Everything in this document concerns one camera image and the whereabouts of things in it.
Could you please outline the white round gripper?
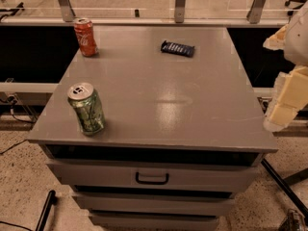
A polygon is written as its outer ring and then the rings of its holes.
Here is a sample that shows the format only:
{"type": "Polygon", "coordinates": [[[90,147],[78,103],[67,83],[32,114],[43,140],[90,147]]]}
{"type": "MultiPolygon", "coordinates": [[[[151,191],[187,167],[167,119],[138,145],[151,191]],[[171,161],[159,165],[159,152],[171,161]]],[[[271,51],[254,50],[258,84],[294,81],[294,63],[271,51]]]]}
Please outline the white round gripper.
{"type": "Polygon", "coordinates": [[[273,51],[284,49],[285,59],[297,64],[289,73],[278,74],[265,113],[265,129],[279,132],[308,105],[308,4],[295,13],[289,24],[267,38],[263,47],[273,51]]]}

